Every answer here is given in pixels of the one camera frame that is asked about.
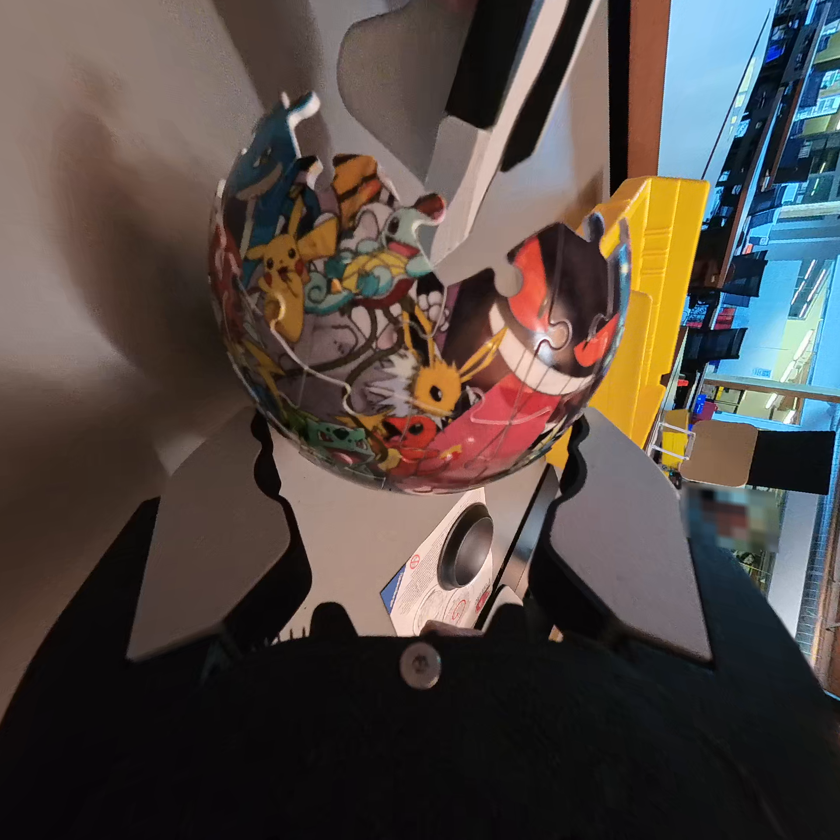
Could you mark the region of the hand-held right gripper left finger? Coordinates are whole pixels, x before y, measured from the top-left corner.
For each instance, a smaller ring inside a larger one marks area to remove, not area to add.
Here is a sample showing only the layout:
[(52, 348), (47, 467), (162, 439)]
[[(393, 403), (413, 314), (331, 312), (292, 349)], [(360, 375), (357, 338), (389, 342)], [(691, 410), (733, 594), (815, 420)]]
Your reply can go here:
[(140, 662), (217, 640), (244, 655), (280, 639), (312, 568), (266, 420), (238, 413), (167, 482), (127, 649)]

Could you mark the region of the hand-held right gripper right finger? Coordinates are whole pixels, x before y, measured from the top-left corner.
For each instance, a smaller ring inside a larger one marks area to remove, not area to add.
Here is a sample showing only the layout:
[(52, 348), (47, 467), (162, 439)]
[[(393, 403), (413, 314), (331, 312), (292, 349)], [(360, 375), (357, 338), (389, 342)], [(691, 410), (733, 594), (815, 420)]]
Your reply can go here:
[(676, 490), (592, 407), (572, 427), (528, 593), (564, 635), (607, 645), (634, 640), (693, 662), (712, 660)]

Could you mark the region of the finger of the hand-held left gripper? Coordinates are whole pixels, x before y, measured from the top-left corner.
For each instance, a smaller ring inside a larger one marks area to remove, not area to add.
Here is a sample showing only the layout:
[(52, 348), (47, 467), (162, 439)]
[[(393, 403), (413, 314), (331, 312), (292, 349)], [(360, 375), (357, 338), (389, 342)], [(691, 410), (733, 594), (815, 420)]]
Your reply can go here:
[(487, 164), (493, 172), (509, 172), (536, 150), (592, 7), (592, 1), (530, 3), (487, 142)]
[(427, 191), (446, 203), (432, 239), (433, 262), (466, 240), (497, 173), (487, 164), (487, 142), (528, 10), (526, 1), (476, 3), (427, 173)]

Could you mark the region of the colourful cartoon puzzle ball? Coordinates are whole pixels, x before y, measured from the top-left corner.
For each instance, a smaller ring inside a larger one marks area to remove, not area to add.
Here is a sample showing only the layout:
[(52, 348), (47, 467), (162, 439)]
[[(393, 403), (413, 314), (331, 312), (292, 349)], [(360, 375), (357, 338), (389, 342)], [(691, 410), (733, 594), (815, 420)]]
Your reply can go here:
[(378, 161), (336, 154), (329, 185), (285, 92), (220, 182), (208, 253), (227, 356), (267, 422), (347, 480), (406, 494), (482, 487), (546, 457), (606, 378), (632, 285), (627, 210), (553, 223), (448, 287)]

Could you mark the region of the black round ball stand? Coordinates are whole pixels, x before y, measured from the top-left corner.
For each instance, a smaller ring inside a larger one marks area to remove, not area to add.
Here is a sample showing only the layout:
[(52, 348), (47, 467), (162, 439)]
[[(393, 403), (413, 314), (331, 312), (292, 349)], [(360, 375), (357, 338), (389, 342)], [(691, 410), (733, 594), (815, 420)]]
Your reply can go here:
[(487, 505), (475, 501), (460, 512), (437, 560), (437, 583), (446, 592), (466, 587), (490, 555), (494, 523)]

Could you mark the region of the brown rounded panel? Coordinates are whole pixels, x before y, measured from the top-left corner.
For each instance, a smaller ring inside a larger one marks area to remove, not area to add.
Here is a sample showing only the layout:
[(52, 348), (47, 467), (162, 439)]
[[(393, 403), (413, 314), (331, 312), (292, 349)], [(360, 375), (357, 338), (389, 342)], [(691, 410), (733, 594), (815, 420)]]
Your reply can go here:
[(748, 423), (699, 421), (691, 452), (679, 469), (683, 480), (719, 487), (748, 484), (760, 430)]

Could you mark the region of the black rectangular panel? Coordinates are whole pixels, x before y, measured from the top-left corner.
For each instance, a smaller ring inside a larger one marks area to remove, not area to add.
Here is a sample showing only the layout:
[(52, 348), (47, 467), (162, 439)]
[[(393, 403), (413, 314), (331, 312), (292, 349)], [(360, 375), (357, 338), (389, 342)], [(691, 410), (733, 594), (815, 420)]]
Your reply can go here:
[(760, 430), (747, 485), (825, 496), (831, 486), (835, 431)]

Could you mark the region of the white printed instruction sheet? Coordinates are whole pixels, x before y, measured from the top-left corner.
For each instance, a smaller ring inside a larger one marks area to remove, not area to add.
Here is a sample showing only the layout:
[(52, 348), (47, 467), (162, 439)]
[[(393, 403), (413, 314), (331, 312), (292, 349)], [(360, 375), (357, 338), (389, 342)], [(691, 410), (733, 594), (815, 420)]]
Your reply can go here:
[[(483, 501), (493, 520), (490, 555), (477, 577), (466, 587), (444, 591), (437, 581), (438, 556), (458, 514), (469, 504)], [(480, 487), (455, 499), (433, 530), (405, 558), (381, 590), (381, 600), (398, 636), (417, 636), (428, 624), (474, 629), (496, 588), (501, 562), (507, 551), (503, 516), (491, 503), (489, 490)]]

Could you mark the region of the yellow plastic bin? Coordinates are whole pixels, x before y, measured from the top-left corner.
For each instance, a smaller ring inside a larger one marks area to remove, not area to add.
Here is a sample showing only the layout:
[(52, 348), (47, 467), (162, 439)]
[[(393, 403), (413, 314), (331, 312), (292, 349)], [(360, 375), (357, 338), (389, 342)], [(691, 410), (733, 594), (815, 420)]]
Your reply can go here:
[(710, 186), (667, 176), (626, 179), (592, 212), (605, 226), (602, 252), (617, 244), (625, 221), (631, 246), (631, 291), (622, 340), (588, 407), (644, 448), (665, 397), (681, 313)]

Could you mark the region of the brown wooden post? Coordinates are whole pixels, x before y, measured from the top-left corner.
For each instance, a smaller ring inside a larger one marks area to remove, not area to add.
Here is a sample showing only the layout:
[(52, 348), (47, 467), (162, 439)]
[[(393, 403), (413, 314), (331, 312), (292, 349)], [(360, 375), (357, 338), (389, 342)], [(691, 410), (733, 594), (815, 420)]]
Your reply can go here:
[(627, 176), (658, 173), (670, 1), (632, 1), (629, 18)]

